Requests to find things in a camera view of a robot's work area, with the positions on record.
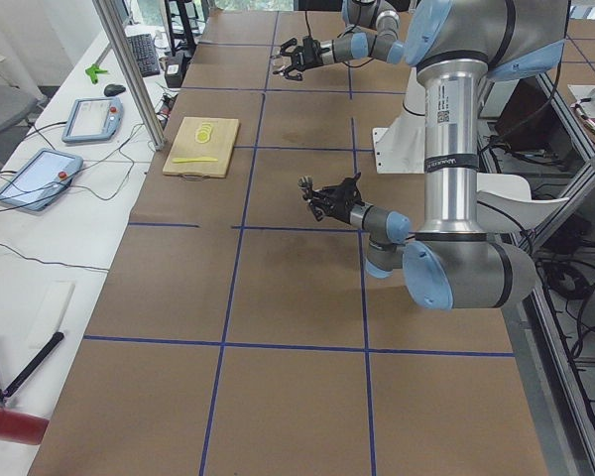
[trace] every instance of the white desk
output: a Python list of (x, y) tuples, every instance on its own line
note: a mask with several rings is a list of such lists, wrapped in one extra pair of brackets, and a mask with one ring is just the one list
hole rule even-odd
[[(65, 121), (75, 99), (101, 97), (106, 84), (126, 83), (113, 53), (108, 54), (101, 64), (110, 73), (100, 74), (98, 84), (92, 84), (85, 74), (84, 70), (95, 62), (106, 44), (107, 39), (102, 33), (40, 116), (36, 123), (38, 128)], [(146, 78), (146, 85), (153, 104), (157, 105), (163, 94), (161, 86), (165, 87), (163, 76)], [(110, 142), (69, 147), (60, 139), (62, 126), (48, 129), (43, 134), (58, 150), (82, 156), (85, 166), (92, 165), (119, 147), (130, 136), (133, 126), (142, 122), (130, 92), (118, 97), (124, 106), (124, 118)], [(149, 142), (150, 138), (142, 127), (124, 147), (123, 152), (136, 165), (115, 198), (102, 201), (85, 189), (72, 187), (42, 212), (1, 212), (0, 243), (16, 248), (26, 256), (46, 261), (108, 268), (153, 156)], [(40, 148), (47, 146), (40, 136), (31, 137), (18, 147), (4, 170), (17, 170)], [(109, 196), (119, 187), (129, 167), (130, 162), (126, 158), (115, 154), (80, 174), (73, 184), (88, 186), (102, 196)], [(0, 204), (0, 209), (4, 208), (6, 206)], [(56, 281), (75, 283), (59, 327), (65, 335), (64, 341), (9, 400), (10, 409), (46, 418), (52, 415), (105, 278), (105, 273), (25, 261), (0, 247), (0, 384), (3, 388), (38, 352), (38, 349), (28, 348), (25, 341), (50, 284)], [(26, 474), (37, 451), (38, 446), (0, 441), (0, 475)]]

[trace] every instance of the brown table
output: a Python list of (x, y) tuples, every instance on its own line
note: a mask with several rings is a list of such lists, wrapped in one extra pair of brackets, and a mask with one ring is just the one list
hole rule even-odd
[(377, 176), (371, 150), (409, 69), (270, 76), (303, 34), (302, 14), (209, 19), (166, 135), (240, 119), (228, 177), (164, 177), (155, 154), (30, 474), (546, 474), (502, 314), (419, 308), (301, 202), (300, 176), (361, 170), (366, 199), (422, 223), (423, 178)]

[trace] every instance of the metal pole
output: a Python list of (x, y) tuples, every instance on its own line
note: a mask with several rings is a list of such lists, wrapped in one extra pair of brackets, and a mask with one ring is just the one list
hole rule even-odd
[(119, 18), (112, 0), (92, 0), (92, 3), (95, 6), (97, 15), (99, 15), (103, 30), (108, 36), (110, 46), (115, 52), (117, 61), (119, 61), (121, 71), (126, 81), (128, 81), (128, 88), (139, 109), (143, 123), (152, 138), (155, 149), (158, 151), (163, 148), (166, 138), (155, 114), (150, 95), (143, 82), (143, 77), (139, 72), (139, 67), (130, 51), (130, 46), (128, 45), (126, 34), (121, 24), (121, 18)]

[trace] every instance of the yellow cutting board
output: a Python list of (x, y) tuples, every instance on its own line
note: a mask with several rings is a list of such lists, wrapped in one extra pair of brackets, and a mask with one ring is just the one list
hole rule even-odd
[[(224, 179), (227, 175), (227, 169), (229, 169), (239, 125), (238, 119), (183, 118), (166, 164), (163, 167), (164, 175)], [(211, 131), (209, 140), (204, 142), (206, 135), (203, 131), (208, 128)], [(217, 160), (210, 162), (206, 158)], [(174, 160), (189, 160), (189, 162), (175, 163)]]

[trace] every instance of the blue tablet device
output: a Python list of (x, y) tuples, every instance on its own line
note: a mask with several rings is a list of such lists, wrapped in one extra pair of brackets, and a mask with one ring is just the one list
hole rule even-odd
[(0, 201), (39, 211), (68, 188), (82, 163), (73, 154), (40, 149), (0, 188)]
[(123, 106), (117, 97), (77, 99), (61, 139), (67, 144), (107, 141), (117, 132), (122, 116)]

